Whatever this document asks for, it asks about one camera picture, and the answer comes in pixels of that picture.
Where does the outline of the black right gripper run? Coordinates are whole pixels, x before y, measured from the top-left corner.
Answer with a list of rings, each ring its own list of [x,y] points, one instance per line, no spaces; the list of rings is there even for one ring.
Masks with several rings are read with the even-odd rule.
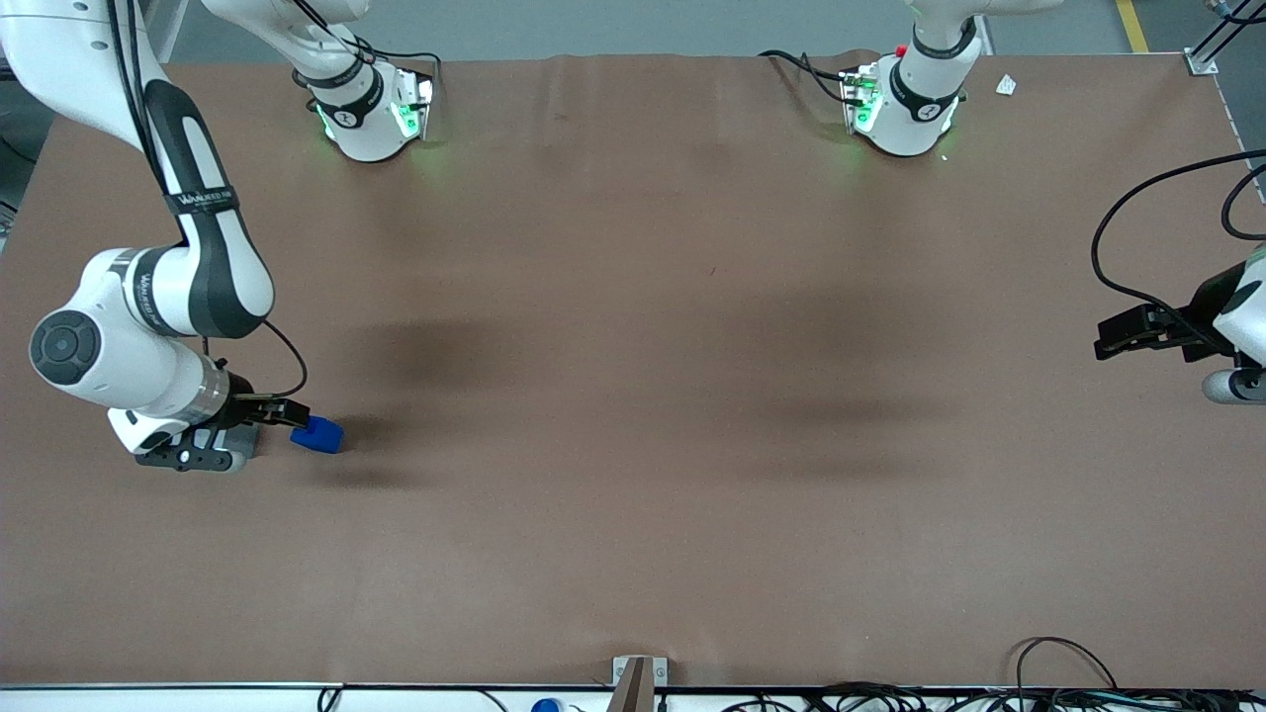
[[[254,394],[248,380],[241,378],[230,370],[222,370],[227,375],[227,400],[216,414],[211,416],[210,424],[216,429],[232,429],[239,424],[287,424],[291,428],[306,429],[311,424],[311,410],[303,402],[292,402],[285,394]]]

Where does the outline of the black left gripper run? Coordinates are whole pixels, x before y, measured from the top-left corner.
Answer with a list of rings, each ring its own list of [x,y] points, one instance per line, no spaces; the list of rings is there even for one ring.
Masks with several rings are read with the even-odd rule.
[[[1182,336],[1174,338],[1170,329],[1176,321],[1169,310],[1156,304],[1136,304],[1129,310],[1100,321],[1099,338],[1093,348],[1098,361],[1106,361],[1136,351],[1181,348],[1185,362],[1198,362],[1213,356],[1234,357],[1237,348],[1215,329],[1217,315],[1231,302],[1239,285],[1243,264],[1222,270],[1196,288],[1188,307],[1179,309]]]

